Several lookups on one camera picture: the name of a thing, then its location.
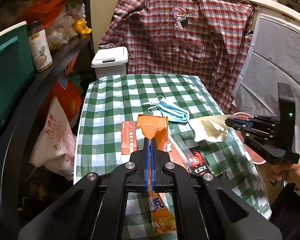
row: white trash can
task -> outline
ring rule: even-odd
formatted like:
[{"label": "white trash can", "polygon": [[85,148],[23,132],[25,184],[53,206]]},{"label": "white trash can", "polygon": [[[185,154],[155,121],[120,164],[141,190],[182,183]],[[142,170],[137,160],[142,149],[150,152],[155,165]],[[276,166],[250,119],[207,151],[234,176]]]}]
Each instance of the white trash can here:
[{"label": "white trash can", "polygon": [[126,75],[128,62],[128,49],[116,47],[100,49],[94,56],[91,66],[96,72],[97,79],[112,75]]}]

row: blue surgical mask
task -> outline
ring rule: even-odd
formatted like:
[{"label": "blue surgical mask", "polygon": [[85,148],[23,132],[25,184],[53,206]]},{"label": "blue surgical mask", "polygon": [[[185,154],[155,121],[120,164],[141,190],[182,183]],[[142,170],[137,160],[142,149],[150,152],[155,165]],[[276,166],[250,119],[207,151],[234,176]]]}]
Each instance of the blue surgical mask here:
[{"label": "blue surgical mask", "polygon": [[[157,103],[158,97],[162,97],[162,99]],[[152,102],[143,103],[142,105],[153,105],[148,108],[148,112],[153,114],[155,110],[158,108],[164,117],[168,117],[168,121],[170,122],[188,122],[189,120],[189,112],[176,104],[169,102],[163,96],[158,96]]]}]

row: metal screw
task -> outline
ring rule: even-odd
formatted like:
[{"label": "metal screw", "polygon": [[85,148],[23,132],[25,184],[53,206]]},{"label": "metal screw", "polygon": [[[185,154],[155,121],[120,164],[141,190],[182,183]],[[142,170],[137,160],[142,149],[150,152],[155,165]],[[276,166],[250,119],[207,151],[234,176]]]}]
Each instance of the metal screw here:
[{"label": "metal screw", "polygon": [[97,175],[95,173],[91,172],[91,173],[87,174],[86,178],[87,178],[87,180],[93,181],[97,178]]},{"label": "metal screw", "polygon": [[131,169],[133,169],[136,165],[135,165],[133,162],[127,162],[124,166],[125,166],[127,169],[131,170]]},{"label": "metal screw", "polygon": [[166,166],[167,169],[172,170],[176,165],[174,163],[166,163],[164,166]]},{"label": "metal screw", "polygon": [[207,181],[213,180],[213,175],[211,173],[205,173],[203,178]]}]

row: red box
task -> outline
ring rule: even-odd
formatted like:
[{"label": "red box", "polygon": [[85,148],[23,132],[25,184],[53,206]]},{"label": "red box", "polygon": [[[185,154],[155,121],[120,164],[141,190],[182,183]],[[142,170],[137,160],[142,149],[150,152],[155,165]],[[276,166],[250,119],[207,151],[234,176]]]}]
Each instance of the red box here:
[{"label": "red box", "polygon": [[137,150],[136,122],[124,121],[121,124],[121,154],[128,155]]}]

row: jar label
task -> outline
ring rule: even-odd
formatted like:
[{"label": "jar label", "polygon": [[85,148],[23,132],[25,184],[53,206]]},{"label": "jar label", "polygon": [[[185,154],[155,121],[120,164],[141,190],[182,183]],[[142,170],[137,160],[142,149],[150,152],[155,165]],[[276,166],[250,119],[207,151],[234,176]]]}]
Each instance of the jar label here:
[{"label": "jar label", "polygon": [[52,65],[52,57],[48,47],[45,30],[33,34],[29,38],[32,61],[38,72]]}]

